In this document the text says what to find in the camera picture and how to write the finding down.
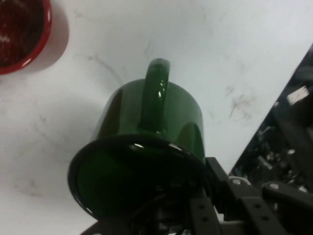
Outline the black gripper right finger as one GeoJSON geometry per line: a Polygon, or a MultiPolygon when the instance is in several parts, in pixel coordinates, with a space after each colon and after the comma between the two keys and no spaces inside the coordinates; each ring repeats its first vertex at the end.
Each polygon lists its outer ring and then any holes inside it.
{"type": "Polygon", "coordinates": [[[227,224],[225,235],[311,235],[313,195],[278,181],[261,190],[248,180],[229,177],[217,159],[206,159],[212,200],[227,224]]]}

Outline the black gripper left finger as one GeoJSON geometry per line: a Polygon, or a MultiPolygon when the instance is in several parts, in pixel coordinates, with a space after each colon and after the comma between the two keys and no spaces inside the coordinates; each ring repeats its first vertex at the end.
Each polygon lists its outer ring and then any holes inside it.
{"type": "Polygon", "coordinates": [[[173,192],[144,204],[130,215],[99,220],[83,231],[85,235],[220,235],[214,204],[221,188],[211,193],[196,188],[180,195],[173,192]]]}

